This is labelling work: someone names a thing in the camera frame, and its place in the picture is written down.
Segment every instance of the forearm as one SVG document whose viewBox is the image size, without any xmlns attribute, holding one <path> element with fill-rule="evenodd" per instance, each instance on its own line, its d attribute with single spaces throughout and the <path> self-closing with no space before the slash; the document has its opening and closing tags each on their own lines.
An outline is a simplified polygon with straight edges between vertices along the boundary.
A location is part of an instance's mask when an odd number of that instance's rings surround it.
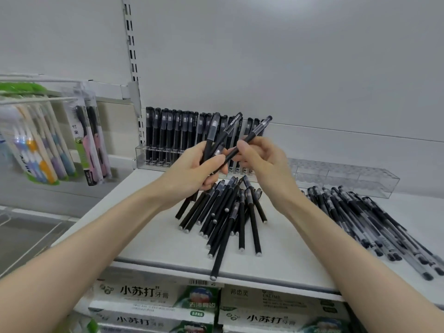
<svg viewBox="0 0 444 333">
<path fill-rule="evenodd" d="M 156 200 L 150 186 L 143 188 L 2 279 L 2 329 L 49 332 L 158 213 Z"/>
<path fill-rule="evenodd" d="M 370 333 L 442 331 L 438 308 L 304 196 L 286 214 Z"/>
</svg>

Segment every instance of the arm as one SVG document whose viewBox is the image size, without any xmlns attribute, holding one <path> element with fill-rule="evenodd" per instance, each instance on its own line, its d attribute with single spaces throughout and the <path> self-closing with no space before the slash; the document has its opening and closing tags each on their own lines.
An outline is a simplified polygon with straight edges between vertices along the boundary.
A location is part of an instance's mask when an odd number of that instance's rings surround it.
<svg viewBox="0 0 444 333">
<path fill-rule="evenodd" d="M 444 313 L 372 256 L 299 190 L 285 153 L 268 139 L 238 141 L 243 167 L 252 168 L 275 208 L 297 229 L 370 333 L 441 332 Z"/>
<path fill-rule="evenodd" d="M 208 175 L 225 156 L 199 166 L 204 147 L 205 142 L 188 149 L 159 179 L 0 280 L 1 330 L 50 332 L 156 214 L 192 195 L 202 183 L 209 189 L 217 175 Z"/>
</svg>

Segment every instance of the toothbrush set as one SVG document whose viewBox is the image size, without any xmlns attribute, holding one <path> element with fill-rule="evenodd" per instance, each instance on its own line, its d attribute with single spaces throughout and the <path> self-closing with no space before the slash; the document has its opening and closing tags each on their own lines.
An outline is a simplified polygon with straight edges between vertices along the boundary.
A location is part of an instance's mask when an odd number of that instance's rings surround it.
<svg viewBox="0 0 444 333">
<path fill-rule="evenodd" d="M 0 99 L 45 97 L 46 89 L 32 83 L 0 83 Z M 77 176 L 49 102 L 0 107 L 0 133 L 29 180 L 57 185 Z"/>
<path fill-rule="evenodd" d="M 97 110 L 96 97 L 92 91 L 80 88 L 63 89 L 67 97 L 76 100 L 64 102 L 63 106 L 74 136 L 88 185 L 103 183 L 111 178 L 111 168 L 105 149 L 102 126 Z"/>
</svg>

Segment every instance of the left hand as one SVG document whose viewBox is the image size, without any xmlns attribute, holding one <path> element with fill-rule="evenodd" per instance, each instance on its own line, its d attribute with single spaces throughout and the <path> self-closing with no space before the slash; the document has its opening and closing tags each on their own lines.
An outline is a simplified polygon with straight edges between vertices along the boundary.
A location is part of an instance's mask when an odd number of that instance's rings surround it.
<svg viewBox="0 0 444 333">
<path fill-rule="evenodd" d="M 168 171 L 149 185 L 160 198 L 162 210 L 171 208 L 199 189 L 210 189 L 211 185 L 218 180 L 218 173 L 209 175 L 222 165 L 225 156 L 217 155 L 199 165 L 205 144 L 206 141 L 202 141 L 187 149 Z M 228 174 L 228 166 L 225 165 L 221 172 Z"/>
</svg>

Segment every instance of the hand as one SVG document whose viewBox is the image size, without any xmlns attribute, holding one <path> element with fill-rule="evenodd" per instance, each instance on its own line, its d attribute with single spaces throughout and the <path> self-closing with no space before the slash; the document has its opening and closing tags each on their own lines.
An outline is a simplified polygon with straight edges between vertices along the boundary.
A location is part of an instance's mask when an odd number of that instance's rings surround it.
<svg viewBox="0 0 444 333">
<path fill-rule="evenodd" d="M 209 175 L 222 165 L 225 155 L 217 155 L 199 165 L 205 144 L 206 142 L 202 141 L 187 149 L 167 172 L 147 186 L 159 196 L 161 210 L 171 208 L 199 189 L 210 189 L 218 180 L 218 173 Z M 224 166 L 221 172 L 227 174 L 228 166 Z"/>
<path fill-rule="evenodd" d="M 239 154 L 233 160 L 240 161 L 244 168 L 254 170 L 273 206 L 286 215 L 289 203 L 302 193 L 291 174 L 284 151 L 264 137 L 255 137 L 250 144 L 239 140 L 237 148 Z"/>
</svg>

